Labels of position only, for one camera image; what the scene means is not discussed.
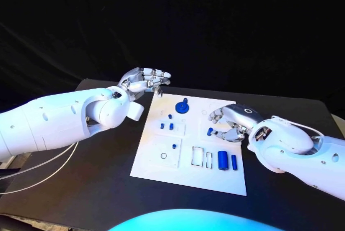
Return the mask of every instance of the white board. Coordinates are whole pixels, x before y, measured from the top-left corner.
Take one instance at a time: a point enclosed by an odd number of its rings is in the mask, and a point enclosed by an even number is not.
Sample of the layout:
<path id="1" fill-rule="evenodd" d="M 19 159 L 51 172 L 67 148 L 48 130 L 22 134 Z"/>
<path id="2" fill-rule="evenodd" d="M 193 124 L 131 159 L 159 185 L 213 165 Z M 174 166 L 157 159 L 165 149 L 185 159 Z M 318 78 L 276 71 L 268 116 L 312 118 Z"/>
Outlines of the white board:
<path id="1" fill-rule="evenodd" d="M 178 102 L 188 98 L 190 111 L 175 111 Z M 132 168 L 132 176 L 178 185 L 247 195 L 242 143 L 232 143 L 209 136 L 209 128 L 229 131 L 230 125 L 221 119 L 219 124 L 209 121 L 210 113 L 233 101 L 164 94 L 154 97 Z M 203 166 L 193 165 L 193 148 L 204 149 Z M 219 151 L 229 152 L 229 170 L 219 169 Z M 213 168 L 207 168 L 207 153 L 213 153 Z M 233 170 L 232 155 L 237 156 L 237 168 Z"/>

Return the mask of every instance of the robotic arm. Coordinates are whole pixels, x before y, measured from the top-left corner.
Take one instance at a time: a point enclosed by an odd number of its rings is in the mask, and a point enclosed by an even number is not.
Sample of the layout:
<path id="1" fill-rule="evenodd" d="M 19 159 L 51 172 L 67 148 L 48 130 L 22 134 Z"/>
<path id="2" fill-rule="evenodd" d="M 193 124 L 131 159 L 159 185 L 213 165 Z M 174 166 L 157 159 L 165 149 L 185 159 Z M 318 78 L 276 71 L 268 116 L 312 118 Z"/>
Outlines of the robotic arm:
<path id="1" fill-rule="evenodd" d="M 345 200 L 345 140 L 324 136 L 278 116 L 265 120 L 240 104 L 227 105 L 210 115 L 214 123 L 223 118 L 232 130 L 214 130 L 213 135 L 240 142 L 249 134 L 249 149 L 268 169 L 292 173 L 308 185 Z M 318 136 L 310 136 L 299 127 L 317 132 Z"/>
<path id="2" fill-rule="evenodd" d="M 42 97 L 2 113 L 0 159 L 66 147 L 116 128 L 126 117 L 139 120 L 145 107 L 135 100 L 145 91 L 161 97 L 170 78 L 162 70 L 135 68 L 118 86 Z"/>

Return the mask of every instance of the black table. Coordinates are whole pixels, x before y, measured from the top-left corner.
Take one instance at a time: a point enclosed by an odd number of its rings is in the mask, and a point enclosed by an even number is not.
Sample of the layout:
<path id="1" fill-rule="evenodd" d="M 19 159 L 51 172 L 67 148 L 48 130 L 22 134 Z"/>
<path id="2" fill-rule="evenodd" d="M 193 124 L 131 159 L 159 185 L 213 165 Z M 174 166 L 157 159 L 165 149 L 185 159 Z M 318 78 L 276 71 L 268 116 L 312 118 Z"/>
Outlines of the black table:
<path id="1" fill-rule="evenodd" d="M 109 87 L 115 82 L 84 80 L 79 90 Z M 165 87 L 178 95 L 237 101 L 269 118 L 278 115 L 343 138 L 323 102 L 250 94 Z M 146 110 L 141 121 L 123 124 L 80 142 L 70 163 L 32 189 L 5 195 L 0 214 L 92 230 L 107 230 L 131 218 L 167 209 L 203 209 L 233 214 L 286 230 L 333 230 L 344 225 L 345 201 L 333 197 L 289 173 L 276 174 L 259 162 L 243 142 L 247 197 L 131 177 L 154 94 L 139 103 Z M 25 167 L 48 160 L 64 149 L 32 154 Z M 21 175 L 17 190 L 44 179 L 70 153 L 51 164 Z"/>

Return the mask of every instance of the robotic hand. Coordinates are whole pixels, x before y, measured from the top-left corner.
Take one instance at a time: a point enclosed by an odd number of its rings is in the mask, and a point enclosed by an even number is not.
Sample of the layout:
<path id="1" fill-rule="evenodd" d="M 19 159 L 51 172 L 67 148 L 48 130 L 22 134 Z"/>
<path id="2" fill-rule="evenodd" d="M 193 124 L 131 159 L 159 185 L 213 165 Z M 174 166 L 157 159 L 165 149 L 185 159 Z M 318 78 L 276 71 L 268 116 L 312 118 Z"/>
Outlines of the robotic hand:
<path id="1" fill-rule="evenodd" d="M 292 173 L 308 185 L 345 200 L 345 140 L 324 136 L 308 126 L 273 116 L 263 119 L 259 113 L 240 104 L 217 109 L 210 120 L 224 118 L 229 132 L 213 135 L 230 142 L 240 142 L 249 134 L 249 150 L 276 173 Z M 299 128 L 318 133 L 310 136 Z"/>
<path id="2" fill-rule="evenodd" d="M 161 97 L 170 78 L 162 70 L 135 68 L 118 86 L 42 97 L 2 113 L 0 159 L 66 147 L 116 128 L 126 117 L 139 120 L 145 107 L 135 100 L 145 91 Z"/>

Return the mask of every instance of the black backdrop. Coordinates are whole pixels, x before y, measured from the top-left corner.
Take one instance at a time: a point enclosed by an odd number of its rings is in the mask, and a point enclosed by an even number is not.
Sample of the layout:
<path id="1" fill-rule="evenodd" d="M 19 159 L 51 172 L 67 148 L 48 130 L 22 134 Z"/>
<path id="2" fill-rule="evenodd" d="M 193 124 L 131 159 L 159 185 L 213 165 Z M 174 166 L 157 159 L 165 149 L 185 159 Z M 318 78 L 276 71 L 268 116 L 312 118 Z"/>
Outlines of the black backdrop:
<path id="1" fill-rule="evenodd" d="M 0 0 L 2 110 L 119 81 L 323 100 L 345 117 L 343 0 Z"/>

